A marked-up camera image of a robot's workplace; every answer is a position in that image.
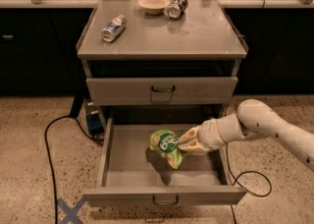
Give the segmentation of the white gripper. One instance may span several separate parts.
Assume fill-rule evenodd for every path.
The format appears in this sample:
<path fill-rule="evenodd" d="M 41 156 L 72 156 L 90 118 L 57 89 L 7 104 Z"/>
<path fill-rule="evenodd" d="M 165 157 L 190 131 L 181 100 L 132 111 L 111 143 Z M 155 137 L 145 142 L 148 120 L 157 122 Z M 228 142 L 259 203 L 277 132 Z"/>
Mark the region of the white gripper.
<path fill-rule="evenodd" d="M 186 152 L 206 153 L 217 150 L 226 143 L 221 137 L 216 119 L 204 121 L 193 127 L 179 138 L 179 149 Z"/>

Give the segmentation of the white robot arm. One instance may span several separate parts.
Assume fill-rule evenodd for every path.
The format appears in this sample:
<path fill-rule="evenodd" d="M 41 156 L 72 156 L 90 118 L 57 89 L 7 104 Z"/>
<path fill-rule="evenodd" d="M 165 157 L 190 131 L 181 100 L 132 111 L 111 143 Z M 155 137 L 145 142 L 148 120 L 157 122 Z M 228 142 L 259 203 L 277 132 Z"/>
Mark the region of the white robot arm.
<path fill-rule="evenodd" d="M 240 103 L 235 113 L 204 121 L 179 138 L 179 149 L 205 153 L 232 141 L 271 138 L 314 171 L 314 135 L 281 118 L 272 108 L 256 99 Z"/>

